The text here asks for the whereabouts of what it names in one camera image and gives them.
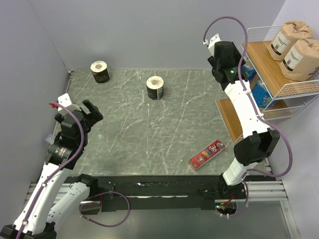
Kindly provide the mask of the blue roll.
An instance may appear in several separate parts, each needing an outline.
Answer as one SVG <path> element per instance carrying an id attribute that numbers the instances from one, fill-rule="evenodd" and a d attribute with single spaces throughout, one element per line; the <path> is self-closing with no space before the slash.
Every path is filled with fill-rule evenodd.
<path id="1" fill-rule="evenodd" d="M 242 68 L 247 75 L 247 79 L 249 81 L 252 81 L 254 77 L 256 76 L 256 70 L 254 66 L 252 65 L 252 63 L 249 61 L 246 61 L 246 63 L 243 65 Z"/>
<path id="2" fill-rule="evenodd" d="M 274 100 L 268 93 L 265 85 L 261 80 L 257 80 L 252 89 L 252 94 L 257 106 L 261 109 L 271 108 L 276 104 L 277 100 Z"/>

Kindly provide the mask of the black roll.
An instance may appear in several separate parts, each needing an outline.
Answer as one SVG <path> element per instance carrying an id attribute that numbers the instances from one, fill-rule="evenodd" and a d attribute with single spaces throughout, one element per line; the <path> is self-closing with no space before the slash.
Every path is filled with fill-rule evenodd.
<path id="1" fill-rule="evenodd" d="M 147 94 L 152 100 L 160 100 L 163 97 L 164 81 L 160 76 L 152 76 L 147 79 Z"/>
<path id="2" fill-rule="evenodd" d="M 105 84 L 110 81 L 107 63 L 104 61 L 96 61 L 90 66 L 91 73 L 96 83 Z"/>

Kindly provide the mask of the brown paper roll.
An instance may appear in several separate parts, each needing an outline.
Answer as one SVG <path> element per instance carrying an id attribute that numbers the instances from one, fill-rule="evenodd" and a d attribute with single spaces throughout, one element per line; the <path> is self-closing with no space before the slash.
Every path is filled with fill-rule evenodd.
<path id="1" fill-rule="evenodd" d="M 302 38 L 311 38 L 313 31 L 304 21 L 286 21 L 270 45 L 267 47 L 270 56 L 282 61 L 291 47 Z"/>
<path id="2" fill-rule="evenodd" d="M 308 80 L 319 66 L 319 41 L 299 39 L 279 64 L 284 77 L 303 82 Z"/>

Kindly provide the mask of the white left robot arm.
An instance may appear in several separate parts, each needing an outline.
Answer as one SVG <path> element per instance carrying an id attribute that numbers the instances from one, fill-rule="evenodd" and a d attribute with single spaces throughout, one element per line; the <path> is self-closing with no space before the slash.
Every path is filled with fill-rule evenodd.
<path id="1" fill-rule="evenodd" d="M 70 191 L 54 203 L 62 184 L 84 152 L 92 126 L 103 119 L 97 106 L 89 100 L 82 103 L 88 113 L 72 103 L 67 95 L 50 103 L 58 109 L 55 120 L 61 130 L 48 149 L 48 160 L 30 199 L 14 223 L 2 228 L 2 238 L 54 239 L 61 222 L 81 201 L 94 200 L 98 196 L 98 180 L 82 174 Z"/>

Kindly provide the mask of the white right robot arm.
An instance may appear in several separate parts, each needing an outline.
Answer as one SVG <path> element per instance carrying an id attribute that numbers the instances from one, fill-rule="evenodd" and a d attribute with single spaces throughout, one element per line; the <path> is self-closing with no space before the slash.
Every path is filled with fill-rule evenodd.
<path id="1" fill-rule="evenodd" d="M 242 128 L 242 140 L 234 145 L 234 160 L 222 174 L 218 194 L 230 198 L 235 185 L 241 183 L 246 170 L 254 168 L 274 150 L 280 135 L 260 120 L 261 113 L 252 98 L 250 82 L 240 63 L 241 54 L 230 41 L 218 41 L 212 46 L 208 62 L 212 75 L 231 101 Z"/>

